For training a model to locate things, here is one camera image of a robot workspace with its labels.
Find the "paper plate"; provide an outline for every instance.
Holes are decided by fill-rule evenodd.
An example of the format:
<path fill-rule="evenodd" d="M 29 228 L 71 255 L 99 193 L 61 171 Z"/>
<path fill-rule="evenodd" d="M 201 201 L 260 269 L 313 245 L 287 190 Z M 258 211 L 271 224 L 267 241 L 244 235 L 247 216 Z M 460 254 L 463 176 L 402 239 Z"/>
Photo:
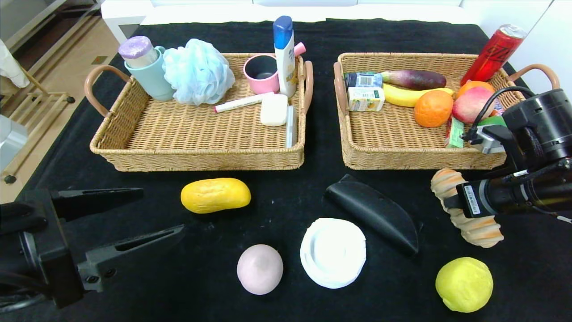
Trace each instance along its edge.
<path fill-rule="evenodd" d="M 306 230 L 300 247 L 306 274 L 318 285 L 336 289 L 355 281 L 366 262 L 366 237 L 349 221 L 319 218 Z"/>

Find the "eggplant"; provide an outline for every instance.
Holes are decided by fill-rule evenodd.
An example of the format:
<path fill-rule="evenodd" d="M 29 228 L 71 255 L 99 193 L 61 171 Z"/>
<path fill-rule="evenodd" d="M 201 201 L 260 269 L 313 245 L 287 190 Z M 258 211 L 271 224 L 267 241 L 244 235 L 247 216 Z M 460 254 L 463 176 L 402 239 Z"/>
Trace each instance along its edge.
<path fill-rule="evenodd" d="M 382 77 L 384 83 L 417 90 L 443 88 L 447 85 L 445 76 L 427 70 L 386 70 L 382 73 Z"/>

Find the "pink ball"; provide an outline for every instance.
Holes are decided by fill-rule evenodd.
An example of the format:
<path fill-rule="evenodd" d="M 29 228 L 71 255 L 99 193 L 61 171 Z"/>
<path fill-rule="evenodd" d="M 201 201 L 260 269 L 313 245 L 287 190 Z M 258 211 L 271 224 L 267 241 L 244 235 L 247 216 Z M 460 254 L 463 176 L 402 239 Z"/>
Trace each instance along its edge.
<path fill-rule="evenodd" d="M 264 295 L 275 289 L 283 271 L 280 254 L 274 248 L 263 244 L 245 250 L 236 265 L 240 284 L 256 295 Z"/>

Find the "bread roll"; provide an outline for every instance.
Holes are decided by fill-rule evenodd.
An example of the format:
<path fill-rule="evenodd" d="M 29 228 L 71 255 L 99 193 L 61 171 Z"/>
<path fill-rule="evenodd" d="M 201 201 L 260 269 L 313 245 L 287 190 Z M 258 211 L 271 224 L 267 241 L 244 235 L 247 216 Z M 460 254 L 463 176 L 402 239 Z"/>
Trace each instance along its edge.
<path fill-rule="evenodd" d="M 461 236 L 469 243 L 484 248 L 493 247 L 505 237 L 494 216 L 466 218 L 459 208 L 445 207 L 443 200 L 457 194 L 456 186 L 465 183 L 461 173 L 452 169 L 441 169 L 431 179 L 431 191 L 441 201 L 443 210 L 451 216 L 451 222 L 461 230 Z"/>

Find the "lavender jar lid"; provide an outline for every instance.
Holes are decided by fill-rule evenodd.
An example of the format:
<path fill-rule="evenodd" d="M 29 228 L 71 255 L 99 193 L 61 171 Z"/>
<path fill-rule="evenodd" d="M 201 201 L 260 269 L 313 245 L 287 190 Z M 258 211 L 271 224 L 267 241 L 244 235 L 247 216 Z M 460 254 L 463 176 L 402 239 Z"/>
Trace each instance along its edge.
<path fill-rule="evenodd" d="M 127 39 L 117 50 L 125 59 L 139 58 L 153 49 L 151 40 L 145 36 L 135 36 Z"/>

